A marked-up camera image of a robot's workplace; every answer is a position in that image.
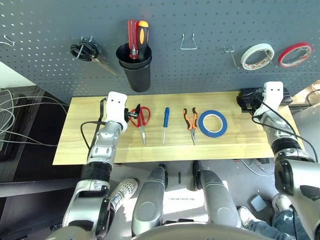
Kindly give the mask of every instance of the robotic humanoid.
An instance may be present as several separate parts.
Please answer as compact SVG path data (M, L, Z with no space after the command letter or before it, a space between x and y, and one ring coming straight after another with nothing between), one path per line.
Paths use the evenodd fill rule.
M262 96L263 102L277 111L283 98L282 82L266 82ZM110 174L118 138L128 127L126 100L124 94L109 93L106 124L96 133L95 144L64 215L62 228L47 240L100 240L106 236L112 222L107 198ZM320 165L301 148L290 126L264 104L255 110L253 117L264 124L274 153L277 190L288 195L310 239L320 239ZM167 175L166 167L160 165L143 184L137 198L132 217L134 239L268 239L239 228L241 221L236 206L214 172L199 168L193 175L195 186L203 188L209 222L162 225Z

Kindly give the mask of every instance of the blue tape roll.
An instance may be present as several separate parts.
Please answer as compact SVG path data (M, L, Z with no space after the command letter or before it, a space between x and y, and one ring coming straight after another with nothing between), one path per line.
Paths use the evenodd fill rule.
M218 131L210 131L205 126L205 119L209 116L217 116L222 123L221 129ZM225 118L225 116L222 115L221 112L215 111L215 110L208 110L201 114L198 122L199 128L201 132L203 132L205 135L207 135L210 138L218 138L221 137L223 134L226 133L228 128L228 123Z

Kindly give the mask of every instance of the gray floor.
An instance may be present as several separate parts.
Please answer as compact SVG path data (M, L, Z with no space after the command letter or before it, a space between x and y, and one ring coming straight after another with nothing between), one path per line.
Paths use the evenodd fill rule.
M246 159L245 162L249 164L251 160ZM116 166L112 170L111 189L126 178L138 179L139 188L132 199L127 201L116 213L107 239L131 239L131 219L137 195L150 172L160 163L166 164L168 170L168 188L163 203L164 221L186 218L205 222L208 219L203 202L203 192L193 191L192 161L127 163ZM227 182L237 206L246 206L252 210L256 217L270 222L273 213L269 201L278 193L274 177L256 175L239 160L203 160L202 165L210 167L221 180ZM263 167L267 172L273 172L273 159ZM251 168L258 173L265 174L255 164ZM181 173L180 184L178 183L178 172ZM260 195L268 207L261 212L254 212L249 204L249 199L254 195Z

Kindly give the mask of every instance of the orange pliers handle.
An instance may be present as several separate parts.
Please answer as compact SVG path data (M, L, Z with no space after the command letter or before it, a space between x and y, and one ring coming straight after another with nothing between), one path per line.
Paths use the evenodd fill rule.
M193 112L193 121L192 121L192 124L190 122L190 119L187 115L187 109L184 108L183 109L183 117L184 117L184 120L187 124L187 127L188 127L188 130L191 130L191 129L197 129L197 119L198 119L198 113L197 113L197 110L196 108L192 108L192 112Z

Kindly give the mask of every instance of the red tape roll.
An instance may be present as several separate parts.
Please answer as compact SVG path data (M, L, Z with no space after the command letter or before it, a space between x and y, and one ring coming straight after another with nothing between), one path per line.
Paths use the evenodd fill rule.
M293 62L287 62L284 63L284 58L292 53L293 51L298 51L298 50L304 50L305 54L303 56L301 56L298 60L293 61ZM284 50L283 53L281 53L281 55L278 58L278 62L279 65L283 68L291 68L291 67L295 67L298 66L299 64L303 63L304 61L306 61L310 56L311 53L313 52L313 48L311 47L311 45L307 42L300 42L297 43L295 45L292 45L290 47L288 47L286 50Z

